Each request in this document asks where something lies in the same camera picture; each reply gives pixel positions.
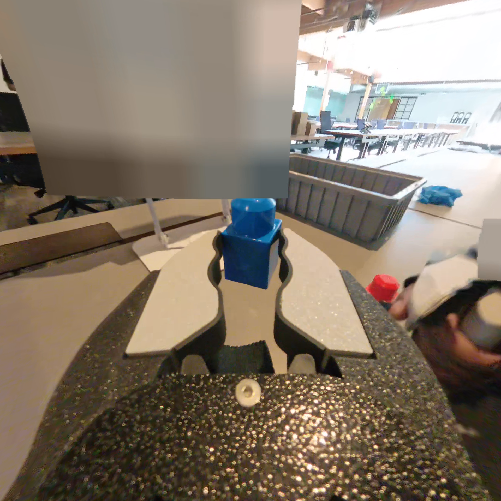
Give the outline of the black office chair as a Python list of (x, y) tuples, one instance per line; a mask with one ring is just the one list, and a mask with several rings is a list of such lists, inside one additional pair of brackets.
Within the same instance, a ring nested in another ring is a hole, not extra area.
[(47, 214), (49, 212), (56, 211), (57, 214), (54, 218), (54, 221), (62, 220), (68, 213), (72, 213), (74, 215), (78, 215), (79, 210), (85, 211), (89, 213), (98, 213), (99, 210), (94, 208), (96, 204), (103, 204), (107, 210), (115, 209), (113, 203), (103, 199), (95, 199), (95, 198), (82, 198), (77, 196), (65, 196), (60, 201), (47, 205), (40, 210), (30, 213), (27, 216), (27, 222), (30, 225), (38, 224), (37, 217), (43, 214)]

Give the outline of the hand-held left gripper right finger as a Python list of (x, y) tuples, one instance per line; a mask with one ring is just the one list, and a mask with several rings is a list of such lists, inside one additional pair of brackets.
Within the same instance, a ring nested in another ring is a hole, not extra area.
[(333, 356), (371, 358), (366, 335), (339, 267), (291, 229), (281, 232), (274, 336), (282, 351), (325, 351)]

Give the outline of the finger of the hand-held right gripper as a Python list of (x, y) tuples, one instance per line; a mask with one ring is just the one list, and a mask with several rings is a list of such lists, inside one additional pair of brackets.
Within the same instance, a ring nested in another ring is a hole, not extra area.
[(405, 327), (443, 327), (450, 314), (463, 318), (481, 297), (478, 261), (457, 254), (431, 263), (413, 284)]

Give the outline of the row of desks and chairs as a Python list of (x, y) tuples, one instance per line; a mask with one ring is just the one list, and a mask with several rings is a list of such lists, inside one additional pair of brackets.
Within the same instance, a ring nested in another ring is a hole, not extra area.
[(371, 152), (376, 155), (396, 153), (419, 147), (443, 147), (466, 137), (471, 128), (471, 113), (455, 112), (448, 121), (412, 122), (407, 120), (375, 119), (356, 122), (320, 123), (317, 131), (327, 136), (324, 148), (333, 151), (340, 160), (344, 148), (358, 152), (357, 159), (364, 159)]

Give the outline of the blue single-stud block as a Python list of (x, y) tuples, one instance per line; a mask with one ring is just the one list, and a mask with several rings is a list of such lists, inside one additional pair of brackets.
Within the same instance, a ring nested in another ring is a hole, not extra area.
[(231, 223), (222, 232), (224, 274), (227, 280), (259, 289), (269, 287), (279, 259), (282, 221), (273, 198), (236, 198)]

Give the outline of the red single-stud block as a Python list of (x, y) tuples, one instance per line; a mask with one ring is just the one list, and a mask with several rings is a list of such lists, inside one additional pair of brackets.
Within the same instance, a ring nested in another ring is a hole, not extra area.
[(374, 276), (366, 291), (377, 302), (390, 305), (398, 295), (400, 283), (398, 280), (387, 274), (377, 274)]

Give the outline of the person's right hand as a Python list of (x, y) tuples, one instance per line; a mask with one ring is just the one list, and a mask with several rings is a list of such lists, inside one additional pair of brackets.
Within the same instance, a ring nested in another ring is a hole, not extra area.
[(418, 327), (411, 338), (448, 396), (500, 395), (500, 349), (477, 347), (460, 331), (460, 321), (450, 314), (443, 327)]

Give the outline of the stack of cardboard boxes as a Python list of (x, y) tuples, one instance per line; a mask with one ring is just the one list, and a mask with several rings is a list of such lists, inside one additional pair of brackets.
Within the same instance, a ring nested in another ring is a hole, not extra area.
[(292, 112), (291, 135), (314, 136), (319, 128), (317, 117), (310, 117), (307, 112)]

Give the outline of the blue crumpled cloth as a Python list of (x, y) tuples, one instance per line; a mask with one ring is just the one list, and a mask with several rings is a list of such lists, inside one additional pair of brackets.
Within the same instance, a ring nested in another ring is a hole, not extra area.
[(459, 189), (447, 186), (431, 185), (424, 186), (418, 197), (418, 202), (425, 205), (436, 205), (452, 208), (455, 201), (462, 197), (463, 193)]

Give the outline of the grey ribbed plastic bin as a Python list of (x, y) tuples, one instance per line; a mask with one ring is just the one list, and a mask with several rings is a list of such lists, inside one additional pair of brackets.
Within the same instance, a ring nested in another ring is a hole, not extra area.
[(394, 234), (426, 179), (291, 153), (286, 198), (277, 210), (368, 250)]

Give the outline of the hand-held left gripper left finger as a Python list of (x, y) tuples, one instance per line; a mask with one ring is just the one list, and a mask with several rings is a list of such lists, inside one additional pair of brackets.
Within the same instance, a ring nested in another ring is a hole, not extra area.
[(206, 232), (159, 271), (125, 349), (129, 358), (213, 357), (226, 340), (220, 260), (222, 233)]

